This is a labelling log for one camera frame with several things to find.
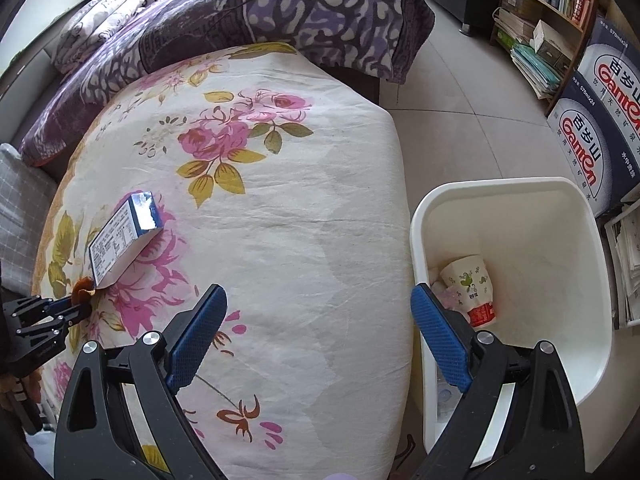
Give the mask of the ganten cardboard box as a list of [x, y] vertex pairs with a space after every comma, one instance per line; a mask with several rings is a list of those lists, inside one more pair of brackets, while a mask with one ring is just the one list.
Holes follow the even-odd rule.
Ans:
[[639, 188], [634, 154], [581, 73], [570, 75], [548, 125], [596, 217], [634, 199]]
[[613, 23], [597, 18], [578, 72], [639, 153], [639, 50]]

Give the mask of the floral cream bed sheet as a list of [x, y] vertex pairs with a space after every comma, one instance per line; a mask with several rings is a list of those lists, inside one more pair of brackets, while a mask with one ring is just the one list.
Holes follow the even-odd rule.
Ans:
[[66, 295], [135, 192], [164, 229], [42, 372], [58, 413], [81, 346], [130, 344], [210, 284], [228, 313], [179, 402], [231, 479], [384, 479], [409, 387], [409, 208], [393, 119], [284, 44], [190, 58], [122, 89], [52, 202], [35, 292]]

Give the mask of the orange brown wrapper scrap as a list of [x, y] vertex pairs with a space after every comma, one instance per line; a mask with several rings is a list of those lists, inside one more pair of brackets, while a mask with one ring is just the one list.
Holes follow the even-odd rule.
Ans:
[[72, 306], [85, 306], [91, 304], [92, 298], [96, 293], [96, 285], [94, 284], [91, 276], [84, 276], [80, 278], [73, 287], [72, 294]]

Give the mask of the upper Ganten cardboard box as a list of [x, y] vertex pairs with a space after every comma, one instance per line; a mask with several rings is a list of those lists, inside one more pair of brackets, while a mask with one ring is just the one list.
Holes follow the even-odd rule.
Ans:
[[578, 72], [639, 153], [639, 50], [613, 23], [597, 18]]

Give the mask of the wooden bookshelf with books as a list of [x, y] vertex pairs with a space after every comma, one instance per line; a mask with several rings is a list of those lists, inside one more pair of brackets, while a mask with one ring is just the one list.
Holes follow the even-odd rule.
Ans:
[[492, 14], [490, 42], [508, 53], [526, 44], [551, 66], [558, 77], [555, 82], [536, 73], [525, 58], [511, 55], [536, 98], [551, 110], [566, 86], [568, 73], [584, 53], [599, 8], [600, 0], [499, 0]]

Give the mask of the white metal shelf rack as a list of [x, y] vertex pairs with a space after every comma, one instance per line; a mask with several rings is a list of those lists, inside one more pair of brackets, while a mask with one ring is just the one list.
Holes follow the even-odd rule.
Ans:
[[616, 330], [639, 326], [639, 202], [623, 206], [604, 225], [613, 266], [615, 300], [613, 324]]

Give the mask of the blue white carton box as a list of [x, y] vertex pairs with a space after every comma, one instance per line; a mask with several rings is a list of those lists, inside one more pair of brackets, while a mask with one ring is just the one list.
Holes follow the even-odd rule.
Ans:
[[153, 194], [130, 194], [88, 246], [94, 287], [114, 285], [163, 227]]

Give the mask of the grey checked cushion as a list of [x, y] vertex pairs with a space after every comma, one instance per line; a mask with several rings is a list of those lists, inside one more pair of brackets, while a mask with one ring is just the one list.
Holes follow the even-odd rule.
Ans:
[[56, 183], [44, 171], [27, 166], [9, 143], [1, 144], [0, 170], [2, 286], [29, 296]]

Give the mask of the lower Ganten cardboard box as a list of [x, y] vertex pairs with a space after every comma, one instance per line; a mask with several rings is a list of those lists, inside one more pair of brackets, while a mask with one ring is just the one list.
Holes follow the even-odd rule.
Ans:
[[548, 125], [596, 217], [634, 199], [639, 188], [634, 154], [581, 73], [570, 75]]

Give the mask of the white plastic trash bin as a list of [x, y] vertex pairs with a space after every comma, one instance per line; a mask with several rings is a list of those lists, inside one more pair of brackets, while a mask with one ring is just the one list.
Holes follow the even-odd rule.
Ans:
[[494, 286], [489, 330], [505, 344], [558, 349], [578, 406], [588, 471], [597, 469], [593, 393], [612, 353], [611, 289], [600, 234], [576, 184], [561, 177], [451, 182], [411, 220], [416, 282], [481, 256]]

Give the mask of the purple patterned quilt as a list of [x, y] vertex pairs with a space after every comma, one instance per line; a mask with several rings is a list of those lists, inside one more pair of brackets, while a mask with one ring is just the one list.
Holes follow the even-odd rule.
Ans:
[[27, 165], [43, 166], [77, 146], [128, 84], [230, 47], [281, 41], [321, 67], [401, 84], [434, 25], [425, 0], [160, 0], [62, 84], [18, 151]]

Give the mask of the dark bed headboard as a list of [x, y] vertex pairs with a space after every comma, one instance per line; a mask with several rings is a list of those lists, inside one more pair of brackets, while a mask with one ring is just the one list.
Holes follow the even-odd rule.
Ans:
[[61, 74], [51, 62], [51, 47], [31, 50], [1, 78], [1, 142], [18, 141], [58, 88]]

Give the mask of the white floral paper cup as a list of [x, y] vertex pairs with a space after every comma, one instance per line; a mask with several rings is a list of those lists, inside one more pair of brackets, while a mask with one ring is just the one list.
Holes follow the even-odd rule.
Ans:
[[491, 278], [480, 255], [451, 261], [440, 270], [439, 277], [457, 294], [459, 308], [464, 312], [494, 301]]

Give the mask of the folded patterned pillows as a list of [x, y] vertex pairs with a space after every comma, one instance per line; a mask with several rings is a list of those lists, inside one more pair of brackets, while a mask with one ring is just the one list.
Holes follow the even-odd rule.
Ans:
[[144, 6], [145, 0], [91, 0], [63, 26], [52, 65], [73, 73], [102, 44], [119, 32]]

